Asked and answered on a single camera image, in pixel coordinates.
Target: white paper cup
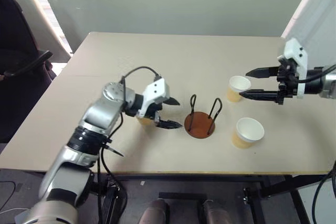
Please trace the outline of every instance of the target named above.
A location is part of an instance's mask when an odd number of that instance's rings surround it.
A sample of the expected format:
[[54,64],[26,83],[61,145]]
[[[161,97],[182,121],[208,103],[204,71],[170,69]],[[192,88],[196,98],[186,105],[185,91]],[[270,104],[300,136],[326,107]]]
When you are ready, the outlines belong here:
[[232,143],[238,148],[249,148],[265,135],[264,127],[253,118],[241,118],[236,124]]
[[227,99],[231,102],[238,102],[242,97],[240,92],[246,91],[251,87],[251,82],[244,76],[232,76],[229,80],[227,89]]

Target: round brown base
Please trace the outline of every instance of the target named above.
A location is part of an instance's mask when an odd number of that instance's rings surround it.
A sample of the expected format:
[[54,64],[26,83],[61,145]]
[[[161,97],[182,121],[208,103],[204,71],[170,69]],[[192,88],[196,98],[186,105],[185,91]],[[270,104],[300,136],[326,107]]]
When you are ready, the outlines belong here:
[[208,114],[204,112],[194,112],[194,119],[193,119],[193,124],[191,126],[190,131],[188,131],[189,126],[190,126],[190,121],[191,121],[191,116],[190,114],[187,115],[187,117],[184,120],[184,128],[187,131],[187,133],[190,136],[193,136],[195,138],[206,138],[208,136],[211,136],[211,134],[215,130],[215,124],[212,125],[212,128],[208,133],[209,127],[213,121],[212,118],[208,118]]

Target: black office chair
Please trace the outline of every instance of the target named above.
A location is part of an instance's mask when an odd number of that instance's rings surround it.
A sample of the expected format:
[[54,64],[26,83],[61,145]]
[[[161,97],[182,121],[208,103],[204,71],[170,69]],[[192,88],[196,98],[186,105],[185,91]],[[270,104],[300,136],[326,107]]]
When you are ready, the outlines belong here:
[[56,76],[20,5],[0,0],[0,143],[8,143]]

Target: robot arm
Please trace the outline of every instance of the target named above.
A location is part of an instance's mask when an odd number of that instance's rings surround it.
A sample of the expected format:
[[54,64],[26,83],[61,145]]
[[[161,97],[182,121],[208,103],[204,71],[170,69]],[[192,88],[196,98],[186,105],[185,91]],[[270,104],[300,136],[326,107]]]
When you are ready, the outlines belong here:
[[105,85],[101,97],[87,109],[46,173],[39,189],[40,202],[33,207],[25,224],[77,223],[76,207],[86,200],[93,181],[89,168],[98,160],[100,149],[111,142],[109,136],[122,112],[152,119],[158,127],[181,127],[177,122],[160,119],[158,111],[162,110],[162,102],[179,103],[170,97],[165,80],[156,79],[142,95],[126,88],[124,83]]
[[308,55],[299,42],[293,38],[286,42],[283,55],[278,57],[279,67],[256,68],[247,76],[269,78],[276,76],[278,91],[250,89],[240,95],[259,101],[284,103],[284,98],[303,98],[304,94],[319,94],[320,97],[336,99],[336,65],[315,67],[307,70]]

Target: beige tabletop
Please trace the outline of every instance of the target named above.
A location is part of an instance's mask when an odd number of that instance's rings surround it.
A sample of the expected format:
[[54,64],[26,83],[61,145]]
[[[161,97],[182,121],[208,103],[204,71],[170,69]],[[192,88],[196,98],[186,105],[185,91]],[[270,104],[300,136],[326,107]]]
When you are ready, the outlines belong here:
[[[123,173],[318,174],[336,158],[336,101],[306,95],[285,99],[285,105],[242,99],[226,100],[228,80],[257,67],[279,65],[280,38],[90,33],[13,139],[0,155],[0,168],[46,171],[67,143],[105,83],[119,81],[127,71],[147,65],[160,73],[181,106],[164,105],[164,120],[184,122],[189,99],[197,94],[196,111],[209,113],[216,97],[223,109],[215,132],[206,139],[184,130],[143,126],[125,116],[107,165]],[[127,86],[142,93],[153,80],[139,70]],[[275,78],[251,79],[253,88],[276,90]],[[237,120],[252,117],[265,137],[249,149],[231,143]]]

